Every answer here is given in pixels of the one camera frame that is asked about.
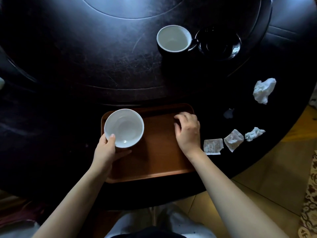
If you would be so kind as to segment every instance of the yellow object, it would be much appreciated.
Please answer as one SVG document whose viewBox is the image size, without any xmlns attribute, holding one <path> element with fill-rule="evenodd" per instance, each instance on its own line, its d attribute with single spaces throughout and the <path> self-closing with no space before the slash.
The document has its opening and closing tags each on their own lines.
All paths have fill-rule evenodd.
<svg viewBox="0 0 317 238">
<path fill-rule="evenodd" d="M 317 138 L 317 110 L 307 106 L 282 142 Z"/>
</svg>

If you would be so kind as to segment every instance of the person's left arm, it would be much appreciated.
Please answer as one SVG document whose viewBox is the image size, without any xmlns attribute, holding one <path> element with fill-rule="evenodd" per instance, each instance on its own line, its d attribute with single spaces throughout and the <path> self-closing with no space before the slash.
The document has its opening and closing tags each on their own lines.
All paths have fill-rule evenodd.
<svg viewBox="0 0 317 238">
<path fill-rule="evenodd" d="M 111 170 L 113 161 L 131 152 L 126 150 L 115 153 L 114 142 L 114 135 L 110 136 L 108 142 L 105 135 L 101 136 L 91 167 L 34 234 L 33 238 L 77 236 Z"/>
</svg>

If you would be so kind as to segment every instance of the forearm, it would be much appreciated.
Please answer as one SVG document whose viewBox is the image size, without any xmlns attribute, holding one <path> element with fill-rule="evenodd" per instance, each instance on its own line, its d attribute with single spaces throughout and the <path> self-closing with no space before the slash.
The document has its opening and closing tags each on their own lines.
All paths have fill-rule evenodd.
<svg viewBox="0 0 317 238">
<path fill-rule="evenodd" d="M 196 152 L 190 160 L 233 238 L 287 237 L 203 151 Z"/>
<path fill-rule="evenodd" d="M 76 237 L 104 181 L 104 177 L 88 170 L 33 238 Z"/>
</svg>

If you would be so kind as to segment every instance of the pants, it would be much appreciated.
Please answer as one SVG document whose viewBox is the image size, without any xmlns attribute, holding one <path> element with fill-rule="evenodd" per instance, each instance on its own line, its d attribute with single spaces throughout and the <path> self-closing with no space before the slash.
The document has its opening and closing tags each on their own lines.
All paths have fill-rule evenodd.
<svg viewBox="0 0 317 238">
<path fill-rule="evenodd" d="M 208 228 L 192 221 L 174 204 L 155 207 L 152 211 L 148 208 L 123 212 L 105 238 L 138 232 L 152 225 L 187 238 L 216 238 Z"/>
</svg>

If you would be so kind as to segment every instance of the hand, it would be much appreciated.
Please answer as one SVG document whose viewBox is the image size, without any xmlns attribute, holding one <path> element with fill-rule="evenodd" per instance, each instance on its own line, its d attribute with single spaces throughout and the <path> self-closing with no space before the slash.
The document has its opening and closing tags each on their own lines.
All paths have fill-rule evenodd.
<svg viewBox="0 0 317 238">
<path fill-rule="evenodd" d="M 174 116 L 180 121 L 182 129 L 177 123 L 175 125 L 175 134 L 177 143 L 188 159 L 191 159 L 193 154 L 201 151 L 200 148 L 200 123 L 196 115 L 187 112 L 181 112 Z"/>
<path fill-rule="evenodd" d="M 116 153 L 114 145 L 115 141 L 116 137 L 114 134 L 110 135 L 108 142 L 106 140 L 105 134 L 101 136 L 95 149 L 93 163 L 90 167 L 93 172 L 96 172 L 98 175 L 104 175 L 105 177 L 108 177 L 112 168 L 112 163 L 131 153 L 131 150 L 123 149 L 121 149 L 123 151 Z"/>
</svg>

